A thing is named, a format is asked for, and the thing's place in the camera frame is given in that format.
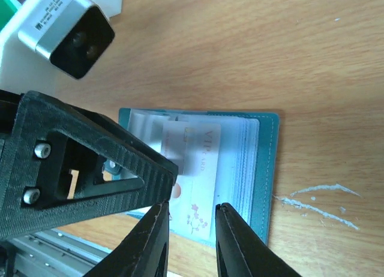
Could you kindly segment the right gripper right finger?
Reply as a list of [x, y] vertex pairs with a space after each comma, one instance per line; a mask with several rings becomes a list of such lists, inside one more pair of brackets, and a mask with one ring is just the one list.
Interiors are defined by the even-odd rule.
[[218, 276], [299, 276], [229, 203], [215, 207]]

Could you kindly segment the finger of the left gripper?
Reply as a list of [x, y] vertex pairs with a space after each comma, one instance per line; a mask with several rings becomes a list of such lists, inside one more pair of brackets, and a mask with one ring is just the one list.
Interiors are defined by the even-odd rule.
[[1, 92], [1, 239], [152, 206], [178, 167], [110, 118]]

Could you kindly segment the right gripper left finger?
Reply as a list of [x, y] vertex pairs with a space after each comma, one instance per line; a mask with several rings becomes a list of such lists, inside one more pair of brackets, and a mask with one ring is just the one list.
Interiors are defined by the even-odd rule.
[[169, 203], [153, 205], [123, 241], [86, 276], [166, 276]]

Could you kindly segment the white VIP flower card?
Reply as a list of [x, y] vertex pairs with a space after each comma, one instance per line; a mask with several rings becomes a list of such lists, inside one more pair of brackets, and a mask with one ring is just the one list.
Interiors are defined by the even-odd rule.
[[170, 229], [191, 239], [211, 233], [221, 126], [166, 121], [161, 154], [178, 166], [170, 198]]

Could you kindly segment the teal leather card holder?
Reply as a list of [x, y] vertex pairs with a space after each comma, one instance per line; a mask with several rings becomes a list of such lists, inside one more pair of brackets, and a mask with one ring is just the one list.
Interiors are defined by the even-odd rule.
[[229, 203], [258, 237], [267, 241], [280, 126], [277, 114], [122, 108], [118, 120], [123, 128], [160, 154], [166, 121], [219, 124], [221, 136], [211, 233], [207, 240], [186, 238], [214, 246], [215, 207]]

